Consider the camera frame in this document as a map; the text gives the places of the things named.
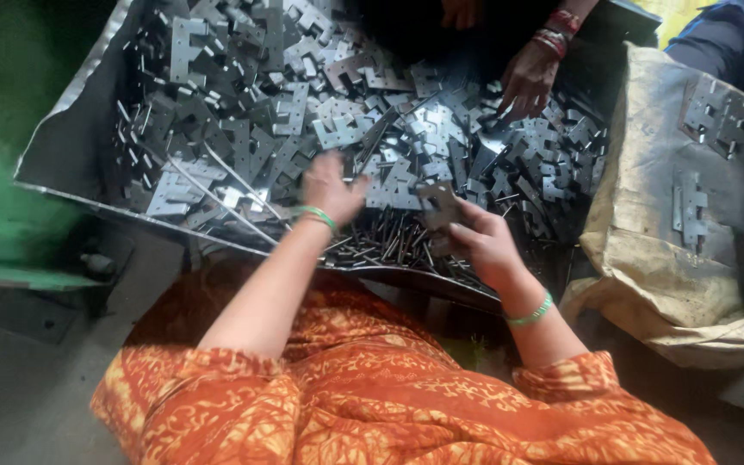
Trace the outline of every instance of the concrete floor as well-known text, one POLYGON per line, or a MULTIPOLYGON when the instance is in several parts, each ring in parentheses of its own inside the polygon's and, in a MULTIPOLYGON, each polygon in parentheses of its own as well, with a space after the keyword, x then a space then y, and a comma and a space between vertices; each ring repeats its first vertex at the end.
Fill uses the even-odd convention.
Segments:
MULTIPOLYGON (((0 329, 0 463, 127 463, 88 402, 133 323, 177 276, 183 255, 181 247, 146 233, 132 237, 136 251, 107 316, 91 321, 79 314, 58 345, 0 329)), ((518 364, 506 327, 493 315, 386 286, 373 291, 410 309, 433 333, 484 337, 488 350, 478 371, 506 380, 518 364)), ((719 463, 744 464, 744 409, 718 399, 740 373, 673 366, 593 312, 580 318, 577 333, 591 349, 610 350, 623 386, 686 423, 719 463)))

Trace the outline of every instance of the green metal surface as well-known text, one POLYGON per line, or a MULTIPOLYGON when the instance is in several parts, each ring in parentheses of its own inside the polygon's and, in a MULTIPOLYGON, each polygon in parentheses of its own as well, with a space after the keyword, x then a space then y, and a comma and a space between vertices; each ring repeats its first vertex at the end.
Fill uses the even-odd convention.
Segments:
MULTIPOLYGON (((0 0, 0 277, 48 266, 81 210, 73 204, 12 185, 16 159, 36 123, 51 109, 113 4, 62 0, 0 0)), ((71 276, 59 274, 59 282, 71 276)))

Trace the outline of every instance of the hand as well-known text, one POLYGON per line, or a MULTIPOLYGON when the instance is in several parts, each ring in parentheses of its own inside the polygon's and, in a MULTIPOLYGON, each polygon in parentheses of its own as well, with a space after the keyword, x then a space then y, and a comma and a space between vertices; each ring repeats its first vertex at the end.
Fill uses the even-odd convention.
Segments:
POLYGON ((482 0, 441 0, 444 7, 444 18, 440 20, 441 27, 452 27, 458 31, 470 29, 481 22, 482 0))
POLYGON ((528 286, 536 278, 524 266, 504 218, 457 198, 461 213, 473 229, 451 224, 449 233, 469 252, 475 274, 500 295, 528 286))
POLYGON ((512 110, 505 118, 506 121, 540 115, 553 88, 559 62, 560 58, 555 50, 538 40, 530 40, 510 60, 504 76, 501 77, 504 98, 499 106, 499 115, 504 113, 510 103, 512 110))
POLYGON ((305 205, 320 208, 337 227, 352 220, 364 205, 366 176, 343 183, 343 154, 329 151, 315 157, 304 175, 305 205))

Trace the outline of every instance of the dark fabric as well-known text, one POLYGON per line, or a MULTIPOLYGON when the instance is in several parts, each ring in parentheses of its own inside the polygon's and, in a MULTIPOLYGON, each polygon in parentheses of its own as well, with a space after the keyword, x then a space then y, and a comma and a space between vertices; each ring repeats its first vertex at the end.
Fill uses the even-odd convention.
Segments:
POLYGON ((429 59, 498 79, 547 21, 558 0, 484 0, 484 23, 467 31, 440 26, 440 0, 360 0, 365 30, 404 64, 429 59))
POLYGON ((703 8, 665 52, 744 91, 744 0, 703 8))

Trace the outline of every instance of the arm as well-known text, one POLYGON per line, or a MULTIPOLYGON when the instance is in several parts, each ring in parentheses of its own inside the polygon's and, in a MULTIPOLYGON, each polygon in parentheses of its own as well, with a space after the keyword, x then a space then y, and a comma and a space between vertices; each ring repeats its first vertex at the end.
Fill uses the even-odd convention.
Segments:
POLYGON ((507 65, 501 77, 504 97, 499 115, 510 104, 509 120, 541 114, 567 46, 596 3, 598 0, 561 0, 550 19, 507 65))
MULTIPOLYGON (((347 187, 342 173, 340 154, 329 152, 319 155, 304 177, 306 205, 320 208, 338 226, 355 216, 366 191, 366 180, 347 187)), ((301 217, 217 317, 198 348, 223 347, 280 357, 331 233, 317 216, 301 217)))
MULTIPOLYGON (((459 201, 473 229, 454 224, 449 233, 469 252, 479 278, 499 293, 504 313, 517 319, 538 309, 545 299, 544 286, 524 267, 507 223, 501 216, 459 201)), ((588 352, 554 304, 538 320, 510 325, 510 331, 528 367, 547 366, 588 352)))

